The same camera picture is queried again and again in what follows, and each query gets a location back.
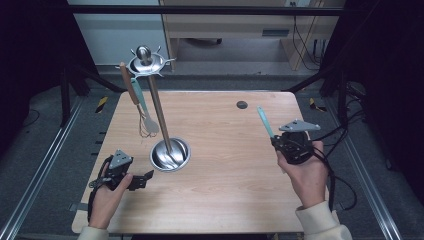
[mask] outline white wall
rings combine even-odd
[[[159,5],[158,0],[68,0],[70,5]],[[128,63],[140,45],[168,59],[160,14],[75,14],[96,65]]]

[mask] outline person's left hand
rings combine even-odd
[[[102,176],[105,175],[108,167],[109,163],[105,165]],[[89,227],[107,229],[110,219],[113,217],[116,209],[118,208],[122,195],[124,195],[125,190],[131,184],[132,178],[133,175],[130,173],[125,175],[114,191],[110,190],[105,185],[101,186],[97,190],[93,201],[90,222],[88,223]]]

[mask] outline metal base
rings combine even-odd
[[[165,141],[156,143],[150,151],[152,165],[162,172],[175,172],[183,168],[191,156],[190,146],[181,138],[170,138],[172,152],[168,153]]]

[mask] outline hand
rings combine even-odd
[[[321,141],[312,142],[314,148],[323,151]],[[288,164],[284,155],[277,151],[278,165],[285,171],[292,182],[293,189],[304,208],[312,207],[325,200],[325,184],[328,169],[316,156],[299,165]]]
[[[102,173],[105,175],[109,164],[106,164]],[[110,190],[107,186],[101,186],[96,193],[93,201],[93,210],[91,212],[90,223],[88,226],[99,229],[107,229],[110,219],[115,214],[121,201],[122,195],[130,185],[133,175],[127,174],[122,179],[115,191]]]

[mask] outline wooden handle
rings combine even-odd
[[[121,74],[122,74],[122,79],[124,80],[125,86],[128,89],[128,93],[130,94],[131,100],[133,101],[133,103],[135,105],[137,105],[138,102],[138,98],[135,95],[134,89],[131,85],[131,76],[128,73],[127,67],[125,66],[125,63],[121,62],[119,64],[119,69],[121,69]]]

